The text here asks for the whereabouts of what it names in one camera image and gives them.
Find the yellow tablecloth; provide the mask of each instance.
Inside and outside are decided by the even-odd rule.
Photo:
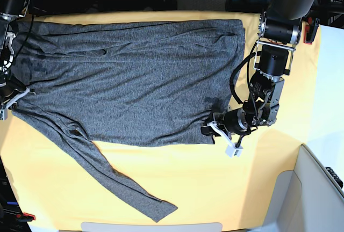
[[[105,24],[204,19],[241,19],[246,29],[245,55],[248,55],[257,38],[258,14],[118,12],[36,20]],[[157,225],[220,222],[223,231],[259,226],[264,221],[277,176],[294,168],[298,148],[307,140],[320,37],[319,30],[313,45],[301,42],[297,46],[291,75],[285,78],[277,123],[246,137],[239,158],[225,154],[226,145],[221,138],[216,139],[215,145],[158,148],[95,144],[114,168],[152,195],[178,206],[177,211]],[[247,98],[246,68],[240,73],[236,90],[242,99]],[[237,107],[233,99],[231,106]],[[106,190],[71,157],[23,121],[11,116],[0,124],[0,136],[0,155],[12,189],[22,211],[36,215],[34,226],[81,230],[84,221],[155,224]]]

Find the heather gray fabric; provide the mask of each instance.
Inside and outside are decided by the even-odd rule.
[[[15,50],[29,25],[19,23]],[[35,95],[19,100],[13,113],[158,222],[177,207],[118,173],[92,140],[146,147],[212,143],[200,133],[201,122],[212,108],[227,107],[229,77],[244,46],[239,20],[34,23],[12,72]]]

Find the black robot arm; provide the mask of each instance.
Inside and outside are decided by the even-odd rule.
[[[293,54],[302,31],[301,19],[309,12],[313,2],[271,0],[269,7],[263,10],[257,42],[230,78],[231,93],[242,107],[226,113],[212,113],[201,127],[202,134],[223,136],[227,141],[231,141],[231,134],[238,134],[237,143],[228,143],[227,154],[230,156],[240,156],[244,136],[260,126],[271,126],[276,122],[284,84],[282,76],[290,75]],[[250,59],[254,59],[255,69],[251,78],[248,74]],[[235,92],[234,78],[246,63],[249,96],[243,102]]]
[[[0,0],[0,120],[5,120],[7,110],[30,91],[10,74],[10,68],[16,60],[16,53],[12,48],[12,41],[18,33],[15,21],[26,15],[29,2],[30,0]]]

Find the black cable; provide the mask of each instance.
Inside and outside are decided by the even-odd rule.
[[[26,34],[26,38],[25,38],[25,40],[23,41],[21,47],[19,48],[19,50],[18,50],[18,52],[17,52],[17,54],[16,54],[16,56],[15,56],[15,59],[14,59],[13,61],[15,61],[15,60],[17,59],[18,55],[19,55],[20,52],[22,51],[23,47],[25,46],[25,44],[26,44],[26,42],[27,42],[27,40],[28,40],[28,38],[29,38],[29,36],[30,36],[30,34],[31,34],[31,30],[32,30],[32,26],[33,26],[33,20],[34,20],[34,14],[32,15],[30,28],[28,29],[28,32],[27,32],[27,34]]]
[[[255,55],[255,53],[253,53],[254,47],[255,46],[253,46],[253,48],[251,49],[251,53],[250,54],[254,54]],[[251,92],[251,86],[250,86],[250,82],[249,82],[249,80],[250,80],[250,76],[249,76],[249,62],[250,62],[250,60],[251,60],[251,58],[249,58],[248,61],[247,61],[247,71],[246,71],[247,88],[248,88],[248,92],[249,92],[249,97],[251,98],[252,103],[253,103],[253,107],[254,107],[254,112],[256,114],[256,118],[258,118],[258,111],[257,111],[257,107],[256,107],[256,102],[255,102],[255,100],[253,98],[253,95],[252,95],[252,92]]]
[[[334,2],[340,2],[340,3],[344,3],[344,1],[342,1],[342,0],[332,0],[332,1],[334,1]]]
[[[255,56],[255,53],[253,53],[253,50],[256,46],[257,42],[253,45],[253,48],[250,52],[250,54],[234,69],[234,71],[232,72],[231,74],[231,77],[230,77],[230,90],[231,90],[231,93],[234,97],[234,99],[236,100],[236,102],[238,104],[243,104],[242,100],[239,98],[239,96],[237,95],[236,91],[235,91],[235,87],[234,87],[234,79],[235,79],[235,76],[237,75],[237,73],[240,71],[240,69],[251,59]],[[258,51],[257,52],[257,56],[260,56],[261,55],[261,52]]]

